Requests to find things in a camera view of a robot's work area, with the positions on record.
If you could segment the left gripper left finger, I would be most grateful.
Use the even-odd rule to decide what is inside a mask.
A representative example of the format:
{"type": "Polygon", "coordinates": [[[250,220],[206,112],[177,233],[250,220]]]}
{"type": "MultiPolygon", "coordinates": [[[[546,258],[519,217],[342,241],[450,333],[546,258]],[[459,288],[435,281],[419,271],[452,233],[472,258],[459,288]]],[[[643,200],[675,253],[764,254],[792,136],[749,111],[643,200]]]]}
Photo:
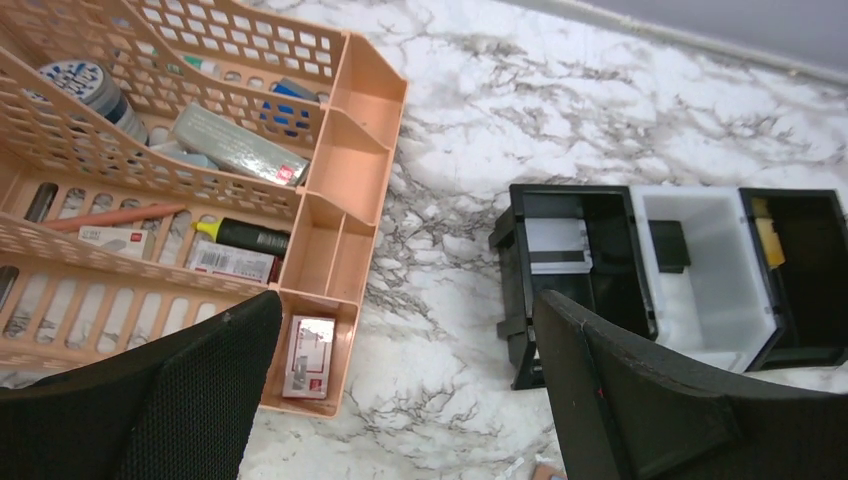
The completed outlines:
{"type": "Polygon", "coordinates": [[[282,326],[266,291],[192,327],[1,392],[5,479],[234,479],[282,326]]]}

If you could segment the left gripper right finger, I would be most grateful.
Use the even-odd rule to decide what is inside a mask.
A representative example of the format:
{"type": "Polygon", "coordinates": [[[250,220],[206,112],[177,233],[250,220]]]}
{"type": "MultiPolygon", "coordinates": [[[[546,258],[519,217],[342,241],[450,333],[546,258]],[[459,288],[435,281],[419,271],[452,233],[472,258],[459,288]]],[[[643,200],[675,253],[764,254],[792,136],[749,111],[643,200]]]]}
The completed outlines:
{"type": "Polygon", "coordinates": [[[571,479],[843,479],[847,398],[691,359],[570,298],[533,324],[571,479]]]}

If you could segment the brown leather card holder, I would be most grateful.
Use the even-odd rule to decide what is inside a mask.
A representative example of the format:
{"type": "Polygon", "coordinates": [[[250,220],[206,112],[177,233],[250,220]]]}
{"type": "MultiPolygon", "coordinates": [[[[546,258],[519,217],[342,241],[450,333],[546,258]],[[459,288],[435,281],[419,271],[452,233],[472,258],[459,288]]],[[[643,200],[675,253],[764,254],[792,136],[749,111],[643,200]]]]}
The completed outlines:
{"type": "Polygon", "coordinates": [[[531,480],[567,480],[567,475],[552,465],[537,463],[531,480]]]}

